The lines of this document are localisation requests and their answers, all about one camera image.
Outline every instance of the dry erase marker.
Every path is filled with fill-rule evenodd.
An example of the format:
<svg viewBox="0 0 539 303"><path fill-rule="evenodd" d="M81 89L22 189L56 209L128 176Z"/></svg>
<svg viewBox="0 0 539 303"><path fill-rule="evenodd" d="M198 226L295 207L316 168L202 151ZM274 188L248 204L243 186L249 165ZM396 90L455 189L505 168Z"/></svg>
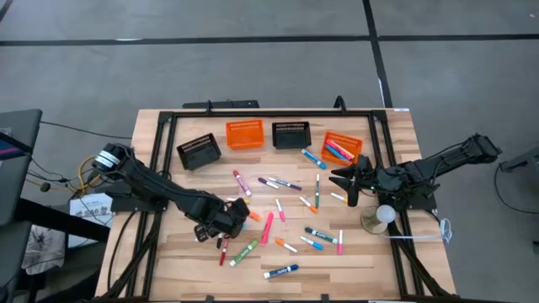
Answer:
<svg viewBox="0 0 539 303"><path fill-rule="evenodd" d="M286 273L289 273L291 271L297 270L298 268L300 268L300 267L297 266L297 264L294 264L294 265L291 265L291 266L287 266L285 268L272 270L270 272L264 273L264 279L270 279L270 278L276 277L278 275L286 274Z"/></svg>
<svg viewBox="0 0 539 303"><path fill-rule="evenodd" d="M251 190L243 181L242 176L239 175L237 170L232 171L232 173L234 174L234 177L236 177L236 181L239 183L239 186L243 189L243 192L249 197L251 195Z"/></svg>
<svg viewBox="0 0 539 303"><path fill-rule="evenodd" d="M324 240L326 240L326 241L330 241L330 242L333 243L333 244L337 244L337 243L338 243L338 241L337 241L336 238L331 237L331 236L328 236L328 235L326 235L326 234L324 234L324 233L322 233L322 232L320 232L320 231L313 230L311 227L305 227L305 232L308 232L308 233L310 233L311 235L316 236L316 237L319 237L319 238L322 238L322 239L324 239Z"/></svg>
<svg viewBox="0 0 539 303"><path fill-rule="evenodd" d="M276 179L276 178L272 178L272 177L269 177L268 178L270 181L273 181L275 183L278 183L278 184L281 184L281 185L285 185L291 189L297 189L297 190L302 190L301 187L297 186L297 185L294 185L290 182L286 182L286 181L283 181L283 180L279 180L279 179Z"/></svg>
<svg viewBox="0 0 539 303"><path fill-rule="evenodd" d="M307 199L303 198L303 197L300 197L300 200L308 207L311 209L311 211L315 214L318 213L318 210L316 207L312 206L309 201L307 201Z"/></svg>
<svg viewBox="0 0 539 303"><path fill-rule="evenodd" d="M335 198L337 198L337 199L339 199L339 200L345 202L345 203L348 203L348 199L346 199L346 198L343 197L343 196L339 196L339 195L336 194L336 193L331 193L331 195L332 195L333 197L335 197Z"/></svg>
<svg viewBox="0 0 539 303"><path fill-rule="evenodd" d="M329 144L326 144L326 149L331 152L334 156L336 156L339 160L348 161L347 158L345 158L343 155L341 155L338 151L336 151L334 148L332 148Z"/></svg>
<svg viewBox="0 0 539 303"><path fill-rule="evenodd" d="M320 173L317 173L317 189L314 192L314 207L318 208L318 204L320 203Z"/></svg>
<svg viewBox="0 0 539 303"><path fill-rule="evenodd" d="M264 233L262 234L262 246L266 246L268 242L268 237L270 236L271 222L273 221L273 213L268 214L268 219L266 220L266 227L264 228Z"/></svg>
<svg viewBox="0 0 539 303"><path fill-rule="evenodd" d="M281 239L281 238L276 238L275 239L275 243L281 245L282 247L288 249L289 251L293 252L293 253L297 253L297 249L295 249L294 247L292 247L290 244L288 243L285 243L285 240Z"/></svg>
<svg viewBox="0 0 539 303"><path fill-rule="evenodd" d="M230 261L230 266L236 266L236 264L242 261L242 259L247 256L258 244L258 241L252 241L251 244L247 245L247 247L245 247L245 249L243 249L241 253L239 253L232 261Z"/></svg>
<svg viewBox="0 0 539 303"><path fill-rule="evenodd" d="M260 217L259 214L255 213L254 211L252 210L249 210L249 218L257 221L257 222L260 222L260 220L262 220L262 218Z"/></svg>
<svg viewBox="0 0 539 303"><path fill-rule="evenodd" d="M313 240L311 240L311 239L309 239L307 237L300 237L300 239L302 239L303 241L311 244L317 250L323 250L323 246L320 243L316 243L315 241L313 241Z"/></svg>
<svg viewBox="0 0 539 303"><path fill-rule="evenodd" d="M279 186L271 183L270 181L266 181L264 178L259 178L259 181L262 183L262 184L266 184L274 189L279 189Z"/></svg>
<svg viewBox="0 0 539 303"><path fill-rule="evenodd" d="M324 163L322 163L322 161L318 160L315 156L313 156L313 154L311 154L305 148L302 149L302 154L305 155L305 157L308 157L311 161L313 161L321 169L326 169L326 164L324 164Z"/></svg>
<svg viewBox="0 0 539 303"><path fill-rule="evenodd" d="M285 213L283 212L283 209L280 207L279 199L275 199L275 203L277 204L277 210L279 211L279 217L281 221L285 221Z"/></svg>
<svg viewBox="0 0 539 303"><path fill-rule="evenodd" d="M225 245L222 247L221 257L219 258L219 266L222 266L222 263L225 261L225 256L227 255L228 239L225 239Z"/></svg>
<svg viewBox="0 0 539 303"><path fill-rule="evenodd" d="M331 140L327 140L326 145L331 146L336 152L338 152L341 156L343 156L347 161L352 161L354 159L354 155L351 152L345 150L339 144Z"/></svg>
<svg viewBox="0 0 539 303"><path fill-rule="evenodd" d="M339 244L337 245L337 254L343 254L343 230L339 231Z"/></svg>

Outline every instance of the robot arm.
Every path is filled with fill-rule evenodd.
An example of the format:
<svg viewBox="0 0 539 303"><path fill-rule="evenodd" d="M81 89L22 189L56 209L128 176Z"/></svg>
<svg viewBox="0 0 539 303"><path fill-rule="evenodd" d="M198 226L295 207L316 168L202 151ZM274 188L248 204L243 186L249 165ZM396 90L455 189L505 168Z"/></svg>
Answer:
<svg viewBox="0 0 539 303"><path fill-rule="evenodd" d="M106 178L124 181L134 195L148 203L158 199L173 201L186 217L199 223L195 235L200 242L221 232L237 237L249 214L242 199L227 205L214 194L184 189L160 176L136 160L134 151L128 146L107 144L92 166Z"/></svg>
<svg viewBox="0 0 539 303"><path fill-rule="evenodd" d="M347 191L349 206L356 206L358 192L367 189L385 196L396 209L402 209L412 201L430 199L439 187L435 183L437 177L465 164L491 163L500 153L487 136L476 134L431 157L389 168L378 164L372 168L369 158L360 156L356 164L332 171L343 178L329 179Z"/></svg>

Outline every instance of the paper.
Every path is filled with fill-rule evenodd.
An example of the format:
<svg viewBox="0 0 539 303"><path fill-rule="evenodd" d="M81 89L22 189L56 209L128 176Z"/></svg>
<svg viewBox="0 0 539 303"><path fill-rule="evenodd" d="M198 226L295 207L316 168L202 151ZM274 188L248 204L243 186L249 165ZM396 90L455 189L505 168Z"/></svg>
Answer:
<svg viewBox="0 0 539 303"><path fill-rule="evenodd" d="M69 215L110 227L112 224L111 204L112 198L106 194L87 194L81 199L76 198L70 201ZM82 247L92 243L96 243L96 241L74 235L69 235L67 240L69 248Z"/></svg>

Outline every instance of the floor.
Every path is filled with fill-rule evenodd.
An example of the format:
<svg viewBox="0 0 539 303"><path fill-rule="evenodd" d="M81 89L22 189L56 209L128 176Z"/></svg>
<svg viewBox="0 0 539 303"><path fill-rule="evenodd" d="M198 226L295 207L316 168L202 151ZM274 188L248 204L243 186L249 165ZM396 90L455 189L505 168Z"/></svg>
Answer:
<svg viewBox="0 0 539 303"><path fill-rule="evenodd" d="M365 36L364 3L357 0L0 0L0 5L6 1L0 20L2 111L40 108L46 121L129 136L142 108L180 108L208 99L328 107L340 94L349 107L410 108L424 155L476 132L501 147L500 161L539 143L539 39L510 40L514 34L539 33L534 0L371 1L380 36L476 35L476 40L381 41L387 77L368 40L175 40ZM136 38L167 44L97 43ZM69 46L58 40L89 42ZM29 43L15 46L17 41ZM42 125L35 158L73 177L81 160L108 141ZM539 220L497 200L495 168L466 166L439 178L440 216L449 218L454 230L447 246L451 272L463 297L535 302L539 255L531 242L539 239ZM539 211L536 178L527 169L502 173L500 193L515 207ZM31 185L24 197L46 205L64 205L69 198Z"/></svg>

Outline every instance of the plastic basket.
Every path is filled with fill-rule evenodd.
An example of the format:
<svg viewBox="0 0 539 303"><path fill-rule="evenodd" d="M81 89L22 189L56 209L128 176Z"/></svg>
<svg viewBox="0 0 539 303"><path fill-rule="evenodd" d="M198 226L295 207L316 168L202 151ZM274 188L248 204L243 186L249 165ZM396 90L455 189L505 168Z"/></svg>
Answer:
<svg viewBox="0 0 539 303"><path fill-rule="evenodd" d="M264 144L262 120L227 122L227 145L233 150L261 147Z"/></svg>
<svg viewBox="0 0 539 303"><path fill-rule="evenodd" d="M214 162L221 156L221 151L213 134L196 138L176 147L176 149L184 169L189 170Z"/></svg>
<svg viewBox="0 0 539 303"><path fill-rule="evenodd" d="M305 148L311 145L309 122L275 122L271 125L276 149Z"/></svg>
<svg viewBox="0 0 539 303"><path fill-rule="evenodd" d="M327 140L332 140L333 142L342 146L348 152L354 154L354 163L357 163L357 156L361 154L361 148L363 147L362 140L351 136L341 135L332 131L326 131L326 136L323 138L322 144L322 159L345 166L350 165L351 162L340 160L330 151L328 151L326 149Z"/></svg>

